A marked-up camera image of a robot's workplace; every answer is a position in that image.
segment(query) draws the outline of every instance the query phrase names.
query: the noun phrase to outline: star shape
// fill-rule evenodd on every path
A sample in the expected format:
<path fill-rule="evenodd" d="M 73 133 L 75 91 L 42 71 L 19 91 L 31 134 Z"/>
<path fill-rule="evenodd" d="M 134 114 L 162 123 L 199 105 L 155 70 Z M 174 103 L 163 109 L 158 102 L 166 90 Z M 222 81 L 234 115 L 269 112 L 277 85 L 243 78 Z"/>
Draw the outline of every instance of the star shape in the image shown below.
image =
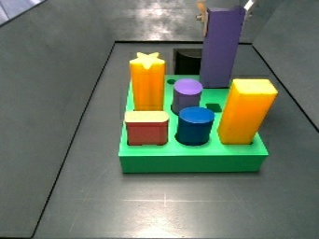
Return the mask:
<path fill-rule="evenodd" d="M 149 70 L 154 64 L 163 64 L 165 60 L 159 59 L 161 54 L 158 52 L 145 54 L 138 52 L 138 58 L 130 61 L 131 64 L 142 64 L 145 69 Z"/>

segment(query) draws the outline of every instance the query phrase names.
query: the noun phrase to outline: gray table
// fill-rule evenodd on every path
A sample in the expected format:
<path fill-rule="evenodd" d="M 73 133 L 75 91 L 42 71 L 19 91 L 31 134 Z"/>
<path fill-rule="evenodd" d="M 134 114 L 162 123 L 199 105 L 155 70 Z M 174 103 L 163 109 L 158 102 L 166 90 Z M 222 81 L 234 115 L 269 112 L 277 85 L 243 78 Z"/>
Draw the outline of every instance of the gray table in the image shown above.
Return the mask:
<path fill-rule="evenodd" d="M 125 175 L 118 156 L 129 60 L 159 51 L 174 72 L 182 44 L 117 44 L 37 231 L 38 238 L 315 238 L 319 134 L 253 46 L 237 77 L 269 77 L 279 96 L 261 134 L 271 156 L 259 173 Z"/>

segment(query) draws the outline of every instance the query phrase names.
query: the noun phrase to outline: gray surface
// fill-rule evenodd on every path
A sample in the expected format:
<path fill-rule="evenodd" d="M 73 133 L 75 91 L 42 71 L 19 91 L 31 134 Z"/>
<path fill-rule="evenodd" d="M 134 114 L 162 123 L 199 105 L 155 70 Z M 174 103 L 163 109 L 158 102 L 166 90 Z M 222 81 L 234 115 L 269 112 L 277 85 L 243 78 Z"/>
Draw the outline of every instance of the gray surface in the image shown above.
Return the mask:
<path fill-rule="evenodd" d="M 279 96 L 261 134 L 271 156 L 258 174 L 125 175 L 118 156 L 134 52 L 159 51 L 173 73 L 173 48 L 118 44 L 103 72 L 38 238 L 317 238 L 318 140 L 298 106 L 251 46 L 237 77 L 271 77 Z"/>
<path fill-rule="evenodd" d="M 289 0 L 254 45 L 319 128 L 319 2 Z"/>
<path fill-rule="evenodd" d="M 51 0 L 0 28 L 0 237 L 33 235 L 114 45 L 97 9 Z"/>
<path fill-rule="evenodd" d="M 119 41 L 202 41 L 197 0 L 94 0 L 102 4 L 103 18 Z M 249 0 L 207 0 L 207 7 L 245 6 Z M 261 0 L 261 7 L 247 20 L 241 42 L 253 42 L 279 0 Z"/>

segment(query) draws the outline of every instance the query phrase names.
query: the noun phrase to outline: green base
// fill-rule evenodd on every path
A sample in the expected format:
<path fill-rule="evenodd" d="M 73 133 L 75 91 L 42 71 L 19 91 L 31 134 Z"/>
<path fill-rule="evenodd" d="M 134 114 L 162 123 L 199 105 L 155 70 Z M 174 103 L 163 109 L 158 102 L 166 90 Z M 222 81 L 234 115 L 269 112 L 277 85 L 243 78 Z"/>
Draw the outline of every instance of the green base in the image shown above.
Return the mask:
<path fill-rule="evenodd" d="M 217 127 L 222 112 L 217 113 L 211 139 L 207 144 L 197 147 L 185 146 L 178 142 L 179 116 L 171 110 L 174 100 L 174 84 L 167 82 L 181 78 L 198 76 L 166 76 L 165 111 L 170 114 L 169 143 L 165 146 L 129 146 L 126 126 L 122 127 L 122 142 L 119 156 L 125 173 L 178 173 L 178 172 L 255 172 L 269 156 L 259 134 L 251 145 L 223 145 L 219 141 Z M 223 109 L 229 89 L 205 89 L 201 106 Z M 130 85 L 126 111 L 133 111 L 134 95 Z"/>

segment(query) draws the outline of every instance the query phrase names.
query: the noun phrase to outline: red block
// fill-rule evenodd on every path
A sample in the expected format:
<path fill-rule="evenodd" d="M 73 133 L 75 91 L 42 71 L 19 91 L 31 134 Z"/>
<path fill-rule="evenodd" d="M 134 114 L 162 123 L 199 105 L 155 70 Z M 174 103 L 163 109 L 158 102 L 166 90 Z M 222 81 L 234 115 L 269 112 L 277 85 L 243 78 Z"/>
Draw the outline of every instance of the red block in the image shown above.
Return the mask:
<path fill-rule="evenodd" d="M 165 145 L 169 140 L 170 116 L 165 111 L 129 111 L 125 114 L 127 144 Z"/>

